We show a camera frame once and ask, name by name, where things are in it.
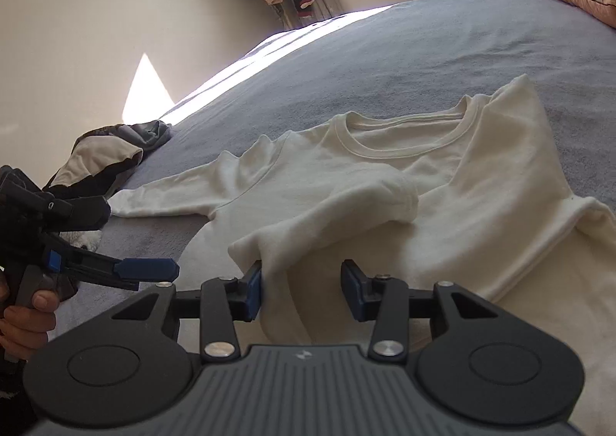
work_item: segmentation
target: finger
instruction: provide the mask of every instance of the finger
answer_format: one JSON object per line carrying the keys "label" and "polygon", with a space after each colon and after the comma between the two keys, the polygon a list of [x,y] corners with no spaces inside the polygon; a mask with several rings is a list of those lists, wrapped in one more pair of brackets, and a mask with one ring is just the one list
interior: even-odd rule
{"label": "finger", "polygon": [[0,319],[0,332],[11,342],[29,349],[40,349],[49,340],[45,332],[29,332],[10,324],[5,319]]}
{"label": "finger", "polygon": [[8,285],[4,278],[4,272],[0,271],[0,302],[4,302],[8,298]]}
{"label": "finger", "polygon": [[10,324],[30,332],[48,332],[55,328],[55,314],[43,313],[22,306],[8,306],[4,319]]}
{"label": "finger", "polygon": [[15,344],[14,342],[11,342],[6,337],[2,337],[1,335],[0,345],[4,347],[4,350],[8,354],[15,356],[15,358],[19,359],[30,359],[30,357],[35,353],[34,349],[29,349],[22,345]]}
{"label": "finger", "polygon": [[60,305],[58,294],[51,290],[38,290],[32,295],[32,305],[44,313],[53,313]]}

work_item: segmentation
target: sunlight on bed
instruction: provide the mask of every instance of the sunlight on bed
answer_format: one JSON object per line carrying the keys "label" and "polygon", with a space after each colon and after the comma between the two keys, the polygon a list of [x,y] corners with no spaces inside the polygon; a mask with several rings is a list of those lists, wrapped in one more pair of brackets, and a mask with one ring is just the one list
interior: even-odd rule
{"label": "sunlight on bed", "polygon": [[146,123],[160,118],[173,108],[173,100],[158,77],[146,54],[141,57],[135,77],[132,79],[122,121],[125,124]]}
{"label": "sunlight on bed", "polygon": [[179,123],[188,116],[199,111],[199,109],[207,106],[227,90],[247,80],[258,72],[263,71],[267,66],[283,58],[285,55],[294,52],[304,45],[312,43],[312,41],[318,40],[318,38],[338,31],[363,18],[376,15],[388,8],[389,6],[362,12],[348,13],[323,22],[317,22],[316,24],[309,25],[302,29],[280,33],[267,38],[266,41],[248,52],[240,60],[234,62],[226,69],[223,69],[203,83],[197,90],[193,91],[187,97],[184,97],[183,100],[178,102],[167,114],[163,114],[161,117],[160,115],[163,112],[159,112],[157,117],[161,118],[165,123]]}

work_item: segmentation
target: white logo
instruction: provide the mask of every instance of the white logo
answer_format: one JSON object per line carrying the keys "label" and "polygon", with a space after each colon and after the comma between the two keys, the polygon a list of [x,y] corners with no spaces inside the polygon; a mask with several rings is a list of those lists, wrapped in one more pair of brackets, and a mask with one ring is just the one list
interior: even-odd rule
{"label": "white logo", "polygon": [[295,355],[295,357],[299,359],[310,359],[310,356],[312,356],[310,351],[302,351],[301,353],[297,353]]}

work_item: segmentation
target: white shirt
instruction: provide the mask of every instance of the white shirt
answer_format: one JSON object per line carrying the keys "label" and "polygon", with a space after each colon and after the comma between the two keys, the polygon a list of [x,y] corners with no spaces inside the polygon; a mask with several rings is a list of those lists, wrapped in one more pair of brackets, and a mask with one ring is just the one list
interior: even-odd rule
{"label": "white shirt", "polygon": [[[350,112],[261,136],[240,158],[223,152],[110,204],[210,219],[181,256],[179,289],[261,258],[260,327],[275,343],[367,343],[340,290],[346,258],[414,288],[455,281],[568,343],[586,368],[572,420],[589,435],[616,428],[615,219],[572,193],[526,75],[448,111]],[[265,340],[238,330],[244,344]],[[412,338],[424,344],[427,329]]]}

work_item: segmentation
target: jacket sleeve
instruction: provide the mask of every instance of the jacket sleeve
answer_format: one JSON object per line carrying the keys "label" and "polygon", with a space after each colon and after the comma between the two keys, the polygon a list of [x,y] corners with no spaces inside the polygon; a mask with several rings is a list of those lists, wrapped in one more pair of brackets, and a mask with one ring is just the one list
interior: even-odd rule
{"label": "jacket sleeve", "polygon": [[275,163],[289,132],[275,141],[262,135],[241,157],[223,151],[213,162],[117,192],[109,200],[119,217],[188,215],[212,212],[246,192]]}

